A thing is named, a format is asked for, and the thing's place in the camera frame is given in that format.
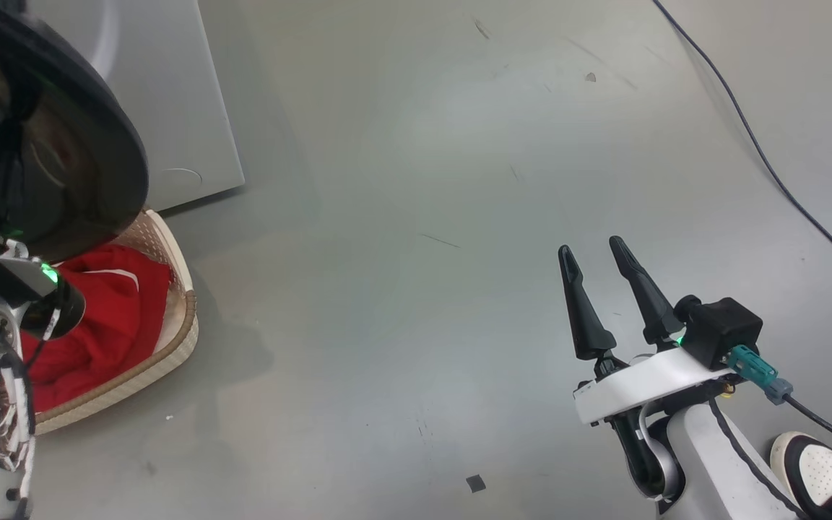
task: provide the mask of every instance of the laundry basket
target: laundry basket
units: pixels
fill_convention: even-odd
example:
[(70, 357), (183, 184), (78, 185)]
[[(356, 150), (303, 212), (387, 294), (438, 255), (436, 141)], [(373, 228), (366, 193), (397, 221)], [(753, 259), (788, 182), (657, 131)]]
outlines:
[(149, 358), (112, 381), (37, 414), (39, 435), (89, 417), (141, 391), (184, 363), (198, 342), (197, 299), (191, 286), (191, 274), (162, 218), (151, 209), (143, 211), (113, 243), (132, 247), (172, 269), (172, 283), (156, 348)]

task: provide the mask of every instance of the white panel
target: white panel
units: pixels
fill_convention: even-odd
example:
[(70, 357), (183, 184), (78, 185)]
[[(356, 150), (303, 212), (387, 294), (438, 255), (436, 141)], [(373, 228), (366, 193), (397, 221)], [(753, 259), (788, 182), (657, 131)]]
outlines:
[(32, 0), (105, 77), (139, 132), (164, 209), (243, 183), (194, 0)]
[(590, 424), (631, 410), (644, 402), (656, 401), (704, 381), (733, 373), (730, 368), (712, 372), (684, 349), (673, 349), (657, 353), (603, 381), (591, 381), (575, 391), (573, 399), (580, 421)]

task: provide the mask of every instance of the red cloth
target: red cloth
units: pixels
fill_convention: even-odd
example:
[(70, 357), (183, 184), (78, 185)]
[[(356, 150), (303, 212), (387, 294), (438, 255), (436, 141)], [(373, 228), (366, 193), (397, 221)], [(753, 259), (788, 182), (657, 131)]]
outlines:
[[(137, 280), (88, 272), (104, 269), (128, 271)], [(124, 246), (99, 247), (56, 270), (85, 297), (85, 313), (79, 326), (43, 346), (30, 369), (38, 412), (79, 397), (149, 358), (162, 331), (171, 281), (169, 266)], [(38, 343), (21, 333), (25, 361)]]

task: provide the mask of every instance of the white sneaker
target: white sneaker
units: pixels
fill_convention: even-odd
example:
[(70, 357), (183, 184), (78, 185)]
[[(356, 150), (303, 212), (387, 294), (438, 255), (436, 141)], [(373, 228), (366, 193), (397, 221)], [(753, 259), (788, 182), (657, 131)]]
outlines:
[(832, 520), (832, 450), (792, 431), (776, 438), (769, 454), (773, 473), (812, 520)]

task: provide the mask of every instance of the cable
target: cable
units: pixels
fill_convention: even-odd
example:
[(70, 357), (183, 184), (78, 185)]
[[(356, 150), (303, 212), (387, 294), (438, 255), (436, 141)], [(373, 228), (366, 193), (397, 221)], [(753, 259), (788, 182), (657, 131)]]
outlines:
[(820, 417), (820, 415), (815, 414), (811, 410), (808, 410), (805, 407), (805, 405), (800, 404), (800, 402), (795, 401), (795, 398), (792, 397), (792, 395), (786, 395), (783, 399), (785, 399), (785, 402), (788, 402), (788, 404), (791, 404), (792, 406), (794, 406), (796, 410), (798, 410), (799, 412), (804, 414), (806, 418), (809, 418), (813, 422), (818, 423), (821, 428), (823, 428), (823, 429), (829, 431), (830, 433), (832, 433), (832, 424), (830, 424), (829, 422), (826, 422), (826, 420), (823, 419), (822, 417)]
[(658, 9), (660, 9), (661, 13), (663, 13), (663, 16), (667, 18), (669, 23), (672, 24), (673, 27), (676, 27), (676, 30), (683, 36), (683, 38), (686, 39), (687, 42), (689, 42), (689, 44), (697, 50), (698, 53), (700, 53), (702, 59), (706, 60), (708, 66), (710, 66), (710, 68), (713, 70), (714, 75), (716, 75), (717, 79), (719, 79), (719, 81), (721, 82), (721, 85), (724, 85), (724, 90), (727, 91), (727, 96), (729, 96), (730, 102), (733, 103), (734, 109), (737, 110), (737, 115), (740, 116), (740, 121), (743, 122), (743, 128), (746, 129), (747, 133), (750, 135), (750, 141), (753, 141), (753, 146), (756, 148), (756, 152), (758, 152), (758, 154), (760, 155), (760, 159), (763, 159), (763, 164), (766, 165), (766, 169), (769, 170), (769, 175), (772, 176), (773, 181), (775, 181), (776, 184), (779, 185), (779, 190), (782, 190), (782, 194), (785, 195), (785, 198), (789, 199), (789, 203), (792, 203), (793, 207), (795, 207), (795, 209), (798, 210), (800, 214), (805, 216), (808, 222), (811, 222), (813, 227), (818, 228), (818, 231), (820, 231), (820, 233), (823, 235), (823, 237), (826, 238), (826, 240), (829, 240), (830, 243), (832, 243), (832, 235), (830, 234), (830, 231), (827, 231), (826, 227), (823, 227), (823, 225), (820, 222), (818, 222), (818, 220), (814, 218), (810, 213), (808, 213), (808, 210), (806, 210), (805, 207), (803, 207), (802, 204), (800, 204), (798, 200), (795, 199), (795, 196), (792, 195), (792, 192), (789, 191), (789, 188), (787, 188), (785, 186), (785, 183), (782, 182), (782, 179), (779, 177), (779, 174), (776, 174), (775, 169), (772, 168), (772, 164), (769, 164), (769, 159), (766, 158), (766, 154), (763, 154), (763, 148), (760, 146), (759, 141), (757, 141), (756, 139), (756, 135), (750, 128), (750, 123), (748, 123), (746, 117), (743, 116), (743, 109), (740, 109), (740, 104), (737, 103), (737, 98), (735, 98), (734, 93), (731, 92), (730, 85), (727, 84), (726, 80), (724, 79), (724, 76), (722, 76), (719, 70), (717, 70), (717, 67), (714, 66), (714, 63), (711, 61), (710, 57), (708, 57), (708, 55), (704, 53), (702, 47), (700, 47), (695, 40), (690, 38), (689, 34), (687, 34), (684, 31), (683, 27), (681, 27), (680, 24), (677, 23), (676, 19), (673, 19), (673, 16), (672, 14), (670, 14), (670, 11), (667, 11), (666, 7), (663, 7), (663, 4), (660, 3), (660, 0), (654, 0), (654, 4), (656, 4)]
[(46, 342), (46, 339), (41, 339), (40, 342), (37, 343), (37, 349), (34, 350), (34, 353), (30, 355), (30, 359), (27, 360), (27, 363), (25, 363), (25, 368), (27, 369), (27, 371), (30, 372), (30, 368), (34, 366), (35, 362), (37, 362), (37, 358), (38, 356), (40, 356), (40, 351), (43, 351), (43, 345), (45, 345)]
[(708, 406), (711, 408), (711, 414), (717, 419), (717, 425), (721, 428), (721, 432), (725, 437), (727, 437), (727, 440), (730, 441), (730, 447), (737, 452), (737, 457), (740, 457), (740, 460), (744, 461), (747, 467), (750, 468), (750, 473), (753, 473), (756, 480), (759, 480), (760, 484), (766, 486), (769, 493), (771, 493), (773, 497), (776, 497), (776, 499), (779, 499), (780, 503), (783, 503), (785, 507), (792, 511), (792, 513), (795, 513), (795, 516), (798, 516), (800, 520), (809, 520), (807, 514), (803, 513), (803, 511), (800, 510), (795, 503), (793, 503), (792, 499), (786, 497), (785, 493), (782, 493), (782, 491), (776, 487), (776, 485), (773, 484), (773, 482), (769, 480), (769, 478), (763, 474), (762, 471), (760, 471), (760, 468), (757, 467), (753, 459), (750, 458), (750, 455), (747, 454), (743, 446), (740, 446), (740, 442), (737, 441), (736, 437), (734, 437), (734, 432), (731, 431), (730, 425), (727, 424), (727, 419), (724, 417), (724, 414), (722, 414), (721, 409), (717, 407), (717, 402), (714, 401), (714, 398), (708, 399)]

